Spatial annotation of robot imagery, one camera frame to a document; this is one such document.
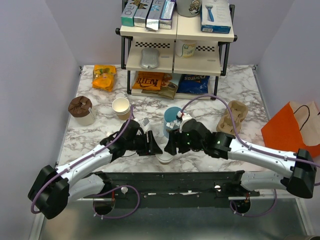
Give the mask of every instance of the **white mug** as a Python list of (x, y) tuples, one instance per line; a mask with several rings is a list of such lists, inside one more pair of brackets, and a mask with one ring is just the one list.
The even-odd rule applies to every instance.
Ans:
[(178, 14), (185, 17), (195, 17), (199, 14), (202, 0), (176, 0)]

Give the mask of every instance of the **white paper cup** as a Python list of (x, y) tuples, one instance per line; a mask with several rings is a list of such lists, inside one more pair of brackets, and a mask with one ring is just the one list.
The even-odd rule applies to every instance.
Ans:
[(130, 102), (127, 98), (119, 97), (112, 102), (112, 109), (120, 120), (130, 117)]

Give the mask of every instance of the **orange snack bag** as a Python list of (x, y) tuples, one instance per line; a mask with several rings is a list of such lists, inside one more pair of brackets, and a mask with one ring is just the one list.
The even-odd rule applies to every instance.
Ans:
[(164, 78), (163, 72), (139, 71), (133, 89), (160, 90)]
[(111, 92), (114, 88), (116, 73), (117, 70), (115, 66), (95, 65), (93, 69), (92, 87)]

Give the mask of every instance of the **blue cup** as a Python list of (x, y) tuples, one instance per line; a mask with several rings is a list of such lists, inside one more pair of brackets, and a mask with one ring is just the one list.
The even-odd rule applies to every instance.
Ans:
[(178, 129), (179, 126), (174, 126), (173, 128), (167, 127), (167, 123), (171, 123), (174, 120), (177, 120), (177, 114), (181, 111), (180, 107), (173, 106), (169, 107), (165, 112), (163, 116), (163, 135), (168, 139), (169, 138), (169, 131)]

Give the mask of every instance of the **mug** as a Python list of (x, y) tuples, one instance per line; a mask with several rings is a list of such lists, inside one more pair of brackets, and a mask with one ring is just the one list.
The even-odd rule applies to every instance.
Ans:
[(199, 14), (202, 0), (176, 0), (178, 14), (191, 18)]
[(172, 106), (169, 107), (165, 112), (163, 116), (163, 135), (168, 139), (169, 138), (169, 131), (178, 129), (179, 126), (174, 125), (173, 128), (167, 127), (167, 123), (171, 123), (174, 120), (177, 120), (177, 114), (181, 111), (180, 107)]

